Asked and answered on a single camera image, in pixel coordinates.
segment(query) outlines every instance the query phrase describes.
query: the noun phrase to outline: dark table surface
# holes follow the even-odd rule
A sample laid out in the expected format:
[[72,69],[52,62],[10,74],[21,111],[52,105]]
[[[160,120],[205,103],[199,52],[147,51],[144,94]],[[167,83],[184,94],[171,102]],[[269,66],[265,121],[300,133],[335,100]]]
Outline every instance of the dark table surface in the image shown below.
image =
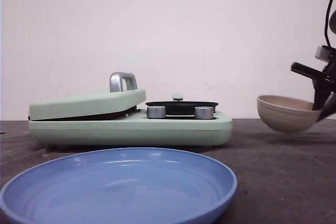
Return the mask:
[[[43,146],[29,136],[25,121],[3,121],[1,132],[1,187],[51,159],[111,148]],[[215,158],[237,175],[234,199],[215,224],[336,223],[336,120],[288,135],[259,119],[236,119],[224,145],[173,148]],[[0,223],[8,223],[2,213]]]

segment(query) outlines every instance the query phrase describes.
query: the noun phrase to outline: beige bowl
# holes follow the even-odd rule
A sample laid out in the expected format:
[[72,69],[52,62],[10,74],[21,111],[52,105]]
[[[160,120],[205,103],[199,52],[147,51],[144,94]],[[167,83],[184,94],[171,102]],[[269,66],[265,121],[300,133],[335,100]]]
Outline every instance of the beige bowl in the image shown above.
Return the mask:
[[259,96],[257,107],[264,123],[275,131],[286,133],[308,129],[321,113],[321,110],[312,110],[311,102],[277,95]]

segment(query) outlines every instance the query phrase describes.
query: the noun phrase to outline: blue ceramic plate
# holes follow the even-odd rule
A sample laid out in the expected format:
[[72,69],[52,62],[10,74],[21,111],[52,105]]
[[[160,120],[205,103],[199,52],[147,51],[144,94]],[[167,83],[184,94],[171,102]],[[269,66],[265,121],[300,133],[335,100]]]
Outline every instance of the blue ceramic plate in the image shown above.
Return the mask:
[[237,187],[224,164],[191,152],[119,148],[59,158],[3,188],[12,223],[212,223]]

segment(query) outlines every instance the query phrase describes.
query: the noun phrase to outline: white backdrop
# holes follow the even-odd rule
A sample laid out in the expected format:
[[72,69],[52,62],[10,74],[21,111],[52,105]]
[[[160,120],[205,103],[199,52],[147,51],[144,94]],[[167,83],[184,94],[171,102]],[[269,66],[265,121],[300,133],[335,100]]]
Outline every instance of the white backdrop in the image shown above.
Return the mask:
[[115,71],[133,72],[148,101],[181,91],[257,118],[260,94],[313,101],[294,61],[324,66],[329,0],[1,1],[2,120],[26,120],[39,99],[109,92]]

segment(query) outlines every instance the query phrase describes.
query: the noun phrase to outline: stove lid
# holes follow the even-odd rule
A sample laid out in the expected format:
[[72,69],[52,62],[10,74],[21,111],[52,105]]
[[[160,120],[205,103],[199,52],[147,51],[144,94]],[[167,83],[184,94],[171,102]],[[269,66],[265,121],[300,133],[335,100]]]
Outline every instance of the stove lid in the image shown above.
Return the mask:
[[[125,80],[127,90],[123,90]],[[29,107],[30,120],[71,118],[126,111],[146,100],[144,89],[138,89],[135,76],[116,72],[110,77],[110,93],[87,94],[34,102]]]

